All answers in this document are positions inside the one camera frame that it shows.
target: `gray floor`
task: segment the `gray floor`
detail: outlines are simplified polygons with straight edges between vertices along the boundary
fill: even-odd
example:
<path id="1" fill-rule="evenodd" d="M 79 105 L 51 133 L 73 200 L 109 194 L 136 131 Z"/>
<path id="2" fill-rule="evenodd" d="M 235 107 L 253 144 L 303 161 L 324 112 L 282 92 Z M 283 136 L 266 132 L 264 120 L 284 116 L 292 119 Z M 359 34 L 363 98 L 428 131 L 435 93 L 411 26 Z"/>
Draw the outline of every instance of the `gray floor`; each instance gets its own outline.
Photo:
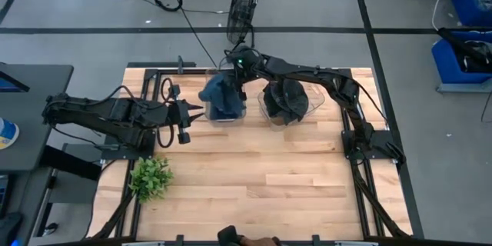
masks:
<path id="1" fill-rule="evenodd" d="M 184 0 L 186 8 L 226 10 L 230 0 Z M 435 0 L 365 0 L 374 28 L 430 28 Z M 197 27 L 224 26 L 225 15 L 189 14 Z M 255 26 L 362 27 L 357 0 L 260 0 Z M 450 0 L 437 10 L 439 26 L 459 25 Z M 15 0 L 0 28 L 186 27 L 179 13 L 162 12 L 139 0 Z M 224 34 L 200 34 L 215 60 L 230 48 Z M 435 35 L 376 35 L 426 238 L 492 243 L 492 125 L 480 123 L 486 95 L 440 95 L 431 55 Z M 290 62 L 330 67 L 371 67 L 365 35 L 261 33 L 257 48 Z M 121 83 L 128 62 L 169 62 L 178 55 L 209 66 L 192 34 L 0 35 L 0 60 L 8 63 L 71 64 L 74 96 L 102 98 Z M 94 133 L 63 126 L 74 135 Z M 78 141 L 53 134 L 60 147 Z M 88 205 L 63 205 L 50 220 L 54 236 L 32 241 L 73 241 L 85 232 Z"/>

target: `blue bin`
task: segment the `blue bin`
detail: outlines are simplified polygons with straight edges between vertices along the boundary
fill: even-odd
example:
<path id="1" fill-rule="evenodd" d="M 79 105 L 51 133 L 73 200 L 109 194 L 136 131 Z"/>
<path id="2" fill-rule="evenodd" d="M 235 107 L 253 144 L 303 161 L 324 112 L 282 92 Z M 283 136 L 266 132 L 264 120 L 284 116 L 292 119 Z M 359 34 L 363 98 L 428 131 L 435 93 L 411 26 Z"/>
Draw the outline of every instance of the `blue bin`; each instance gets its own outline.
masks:
<path id="1" fill-rule="evenodd" d="M 492 11 L 480 9 L 476 0 L 453 0 L 453 4 L 463 25 L 492 26 Z"/>
<path id="2" fill-rule="evenodd" d="M 492 32 L 453 32 L 453 34 L 465 41 L 478 40 L 492 43 Z M 432 55 L 443 84 L 480 84 L 492 78 L 492 73 L 465 73 L 461 71 L 453 48 L 449 42 L 443 39 L 434 45 Z"/>

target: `black fan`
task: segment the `black fan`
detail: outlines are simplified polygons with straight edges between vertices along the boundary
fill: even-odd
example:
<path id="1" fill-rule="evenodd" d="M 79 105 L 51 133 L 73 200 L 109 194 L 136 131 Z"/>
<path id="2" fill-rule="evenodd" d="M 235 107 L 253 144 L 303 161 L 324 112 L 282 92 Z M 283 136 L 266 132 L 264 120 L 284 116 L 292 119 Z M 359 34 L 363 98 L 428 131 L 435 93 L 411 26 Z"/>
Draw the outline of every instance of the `black fan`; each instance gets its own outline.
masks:
<path id="1" fill-rule="evenodd" d="M 228 39 L 237 47 L 251 30 L 251 47 L 254 48 L 254 29 L 251 25 L 258 0 L 232 0 L 229 9 Z"/>

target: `artificial plant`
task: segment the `artificial plant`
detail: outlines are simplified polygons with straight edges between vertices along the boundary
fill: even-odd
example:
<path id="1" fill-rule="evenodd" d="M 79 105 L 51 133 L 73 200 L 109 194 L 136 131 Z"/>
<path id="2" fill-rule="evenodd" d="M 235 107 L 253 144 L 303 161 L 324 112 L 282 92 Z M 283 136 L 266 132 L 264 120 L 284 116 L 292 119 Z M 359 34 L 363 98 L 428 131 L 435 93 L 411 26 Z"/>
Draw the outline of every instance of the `artificial plant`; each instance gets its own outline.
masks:
<path id="1" fill-rule="evenodd" d="M 130 189 L 141 203 L 163 198 L 164 191 L 174 178 L 171 169 L 166 169 L 168 166 L 167 158 L 138 159 L 138 163 L 131 171 Z"/>

